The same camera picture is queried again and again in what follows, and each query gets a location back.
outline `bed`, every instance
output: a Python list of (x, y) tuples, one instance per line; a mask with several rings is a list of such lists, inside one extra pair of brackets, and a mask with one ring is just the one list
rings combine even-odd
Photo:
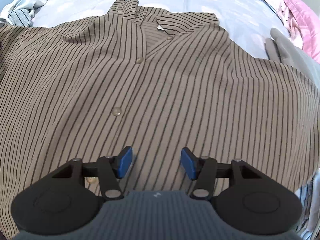
[[(114, 1), (48, 0), (45, 6), (36, 10), (32, 19), (33, 26), (53, 27), (64, 22), (103, 15)], [(139, 5), (159, 7), (171, 12), (214, 13), (230, 38), (256, 58), (268, 58), (265, 40), (270, 38), (271, 28), (289, 37), (280, 18), (263, 0), (139, 0)], [(302, 190), (308, 191), (309, 188), (310, 185), (300, 189), (299, 194), (302, 195)]]

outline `white cloth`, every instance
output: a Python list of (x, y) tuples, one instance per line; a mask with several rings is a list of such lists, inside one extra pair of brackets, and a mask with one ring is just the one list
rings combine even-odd
[(19, 9), (28, 9), (30, 11), (30, 17), (33, 18), (35, 9), (44, 6), (46, 2), (47, 0), (14, 0), (12, 3), (4, 6), (2, 12), (0, 13), (0, 18), (6, 19), (10, 24), (12, 24), (12, 22), (8, 18), (8, 15), (12, 11)]
[(296, 233), (303, 240), (314, 240), (320, 227), (320, 169), (307, 185), (296, 191), (302, 204), (302, 216)]

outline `clothing pile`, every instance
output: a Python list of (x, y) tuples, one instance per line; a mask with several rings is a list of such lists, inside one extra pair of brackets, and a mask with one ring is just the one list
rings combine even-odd
[(32, 27), (31, 19), (35, 10), (44, 6), (48, 0), (14, 0), (0, 13), (0, 27), (4, 24)]
[[(243, 159), (291, 191), (320, 165), (318, 87), (278, 58), (250, 56), (215, 14), (116, 0), (106, 15), (53, 28), (6, 25), (0, 42), (7, 238), (18, 232), (10, 206), (20, 191), (72, 158), (94, 162), (126, 145), (135, 157), (125, 192), (189, 192), (185, 146), (219, 163)], [(217, 180), (215, 194), (227, 187)]]

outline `brown striped shirt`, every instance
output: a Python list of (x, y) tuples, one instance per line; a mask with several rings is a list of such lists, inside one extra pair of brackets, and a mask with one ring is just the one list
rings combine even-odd
[[(72, 158), (94, 162), (126, 145), (135, 159), (125, 191), (189, 191), (184, 146), (218, 162), (243, 159), (292, 191), (319, 166), (318, 89), (290, 66), (251, 57), (214, 14), (117, 0), (100, 17), (1, 28), (0, 41), (7, 238), (17, 234), (18, 192)], [(215, 193), (226, 186), (217, 180)]]

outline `blue gripper pad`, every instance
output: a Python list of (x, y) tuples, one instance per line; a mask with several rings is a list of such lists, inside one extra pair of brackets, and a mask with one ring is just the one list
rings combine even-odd
[(121, 158), (120, 165), (117, 171), (119, 179), (123, 179), (132, 163), (132, 148), (126, 147), (124, 156)]
[(14, 240), (301, 240), (293, 231), (255, 236), (226, 224), (211, 204), (182, 191), (131, 192), (108, 201), (86, 226), (59, 236), (22, 231)]
[(183, 148), (181, 150), (181, 164), (186, 171), (189, 179), (197, 179), (196, 175), (196, 164), (197, 158), (193, 155), (188, 148)]

